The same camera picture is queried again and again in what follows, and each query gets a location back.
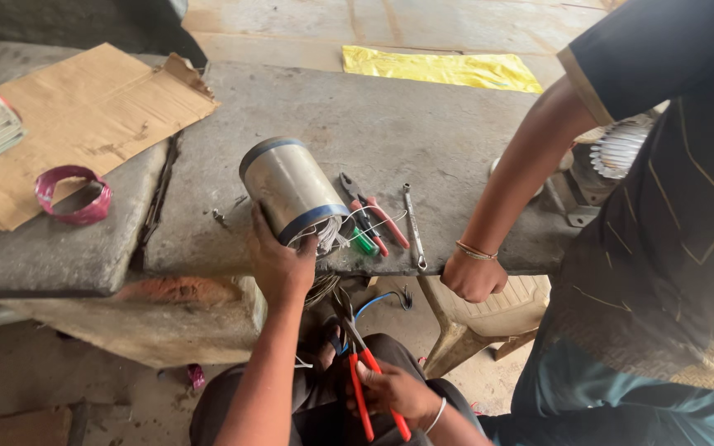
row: wrench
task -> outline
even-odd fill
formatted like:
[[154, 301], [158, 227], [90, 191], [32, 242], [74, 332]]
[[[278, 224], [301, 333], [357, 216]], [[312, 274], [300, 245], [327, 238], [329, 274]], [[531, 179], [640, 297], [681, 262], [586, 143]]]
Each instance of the wrench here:
[[417, 223], [415, 222], [415, 213], [412, 211], [412, 199], [409, 197], [409, 188], [409, 183], [404, 183], [404, 203], [407, 206], [407, 214], [409, 214], [409, 221], [412, 222], [412, 238], [415, 240], [415, 248], [417, 248], [417, 268], [419, 270], [425, 270], [428, 265], [426, 264], [426, 258], [423, 257], [421, 233], [417, 230]]

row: hand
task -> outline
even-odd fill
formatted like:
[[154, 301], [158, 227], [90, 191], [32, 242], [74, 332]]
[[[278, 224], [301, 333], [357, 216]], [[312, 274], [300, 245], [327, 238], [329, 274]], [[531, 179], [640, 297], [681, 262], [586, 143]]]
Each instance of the hand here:
[[460, 298], [481, 303], [490, 294], [500, 293], [509, 281], [509, 275], [496, 259], [473, 259], [456, 248], [445, 263], [440, 281]]
[[[415, 380], [404, 369], [376, 360], [382, 373], [376, 373], [357, 362], [357, 377], [367, 387], [362, 392], [369, 413], [389, 413], [390, 409], [400, 413], [407, 420], [410, 429], [428, 427], [434, 422], [443, 400], [426, 386]], [[347, 394], [353, 394], [351, 383], [347, 384]], [[357, 401], [346, 401], [347, 409], [359, 418]]]
[[252, 231], [248, 234], [252, 275], [269, 304], [269, 311], [299, 304], [300, 310], [312, 287], [318, 236], [302, 239], [299, 250], [282, 246], [274, 238], [260, 205], [252, 205]]

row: shirt sleeve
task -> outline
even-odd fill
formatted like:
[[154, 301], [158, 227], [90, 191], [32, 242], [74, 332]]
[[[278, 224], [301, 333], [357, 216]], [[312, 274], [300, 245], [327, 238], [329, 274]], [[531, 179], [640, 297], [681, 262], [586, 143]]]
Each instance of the shirt sleeve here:
[[714, 0], [629, 0], [558, 57], [602, 126], [700, 86], [714, 70]]

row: green screwdriver handle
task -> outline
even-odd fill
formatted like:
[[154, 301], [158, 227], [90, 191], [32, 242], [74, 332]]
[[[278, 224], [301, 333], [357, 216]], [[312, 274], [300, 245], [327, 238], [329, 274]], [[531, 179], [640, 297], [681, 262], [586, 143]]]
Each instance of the green screwdriver handle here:
[[379, 247], [374, 243], [373, 240], [368, 238], [368, 236], [365, 235], [365, 233], [361, 233], [362, 231], [359, 230], [359, 228], [355, 227], [355, 230], [352, 232], [352, 238], [354, 238], [352, 241], [359, 246], [359, 248], [365, 252], [368, 256], [376, 256], [379, 254]]

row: blue wire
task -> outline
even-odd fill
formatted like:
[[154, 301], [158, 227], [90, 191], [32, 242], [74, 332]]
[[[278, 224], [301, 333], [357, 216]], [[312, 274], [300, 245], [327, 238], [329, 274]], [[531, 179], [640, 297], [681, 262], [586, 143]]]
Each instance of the blue wire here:
[[[386, 298], [387, 296], [390, 296], [391, 294], [396, 294], [396, 293], [394, 293], [394, 292], [392, 292], [392, 291], [391, 291], [390, 293], [384, 293], [384, 294], [382, 294], [381, 296], [378, 296], [378, 297], [376, 297], [376, 298], [371, 299], [370, 301], [368, 301], [368, 303], [366, 303], [365, 305], [361, 306], [360, 309], [357, 311], [357, 314], [355, 315], [355, 322], [357, 321], [357, 318], [359, 318], [360, 314], [362, 314], [362, 310], [368, 308], [368, 306], [369, 306], [370, 304], [372, 304], [372, 303], [374, 303], [374, 302], [376, 302], [376, 301], [381, 301], [382, 299]], [[347, 342], [346, 345], [343, 346], [343, 350], [340, 351], [340, 354], [339, 354], [338, 356], [340, 356], [340, 355], [342, 355], [343, 353], [345, 353], [348, 348], [349, 348], [349, 343]]]

